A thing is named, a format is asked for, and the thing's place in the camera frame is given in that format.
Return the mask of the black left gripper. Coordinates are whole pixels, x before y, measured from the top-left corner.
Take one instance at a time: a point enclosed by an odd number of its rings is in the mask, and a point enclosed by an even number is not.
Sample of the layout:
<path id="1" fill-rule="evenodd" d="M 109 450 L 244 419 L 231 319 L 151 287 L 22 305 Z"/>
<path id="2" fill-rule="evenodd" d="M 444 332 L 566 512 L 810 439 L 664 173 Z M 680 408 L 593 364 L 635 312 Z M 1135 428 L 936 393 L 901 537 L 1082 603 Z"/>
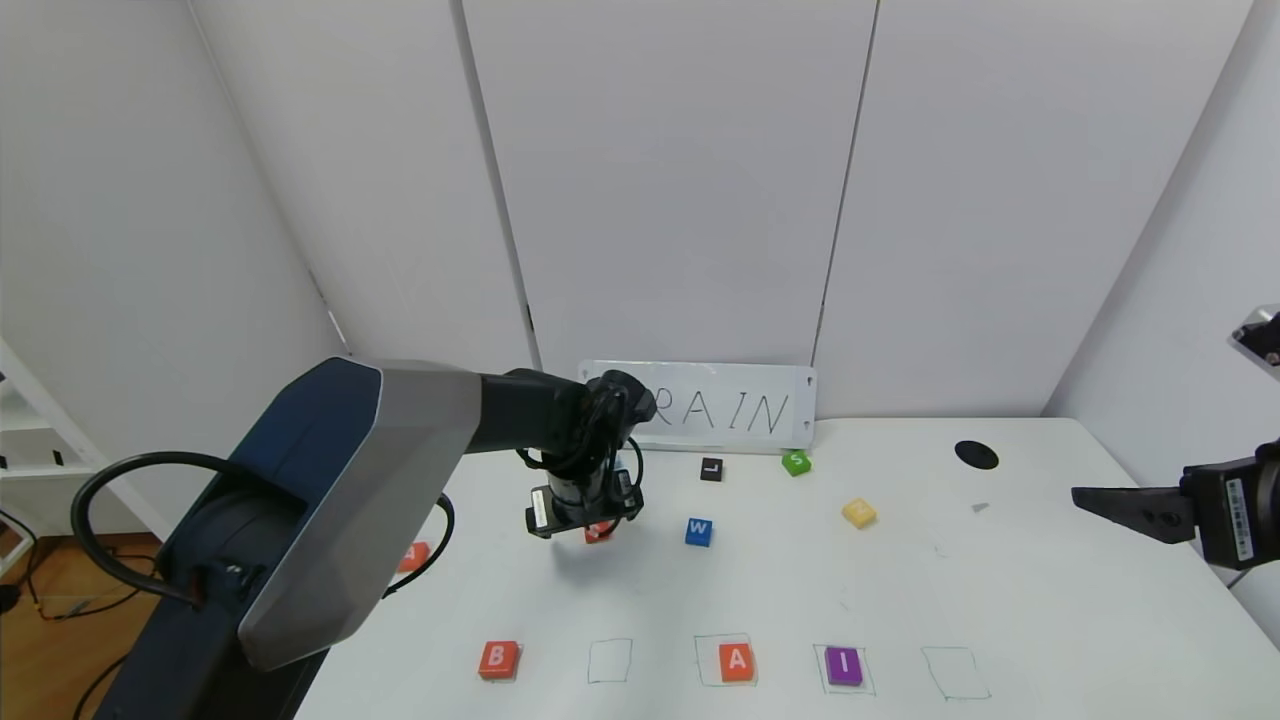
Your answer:
<path id="1" fill-rule="evenodd" d="M 630 470 L 604 464 L 572 479 L 549 475 L 544 486 L 532 488 L 525 523 L 530 534 L 543 539 L 582 530 L 589 541 L 605 541 L 643 507 L 643 491 Z"/>

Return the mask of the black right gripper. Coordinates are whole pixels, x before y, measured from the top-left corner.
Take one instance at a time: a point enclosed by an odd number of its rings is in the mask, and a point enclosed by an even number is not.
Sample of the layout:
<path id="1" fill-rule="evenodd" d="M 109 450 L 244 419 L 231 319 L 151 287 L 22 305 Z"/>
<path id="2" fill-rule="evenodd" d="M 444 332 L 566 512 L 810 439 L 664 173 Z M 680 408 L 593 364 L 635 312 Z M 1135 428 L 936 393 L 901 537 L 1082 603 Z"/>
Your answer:
<path id="1" fill-rule="evenodd" d="M 1165 544 L 1198 533 L 1204 561 L 1216 568 L 1244 571 L 1279 560 L 1277 441 L 1249 457 L 1187 466 L 1180 487 L 1074 487 L 1071 501 Z"/>

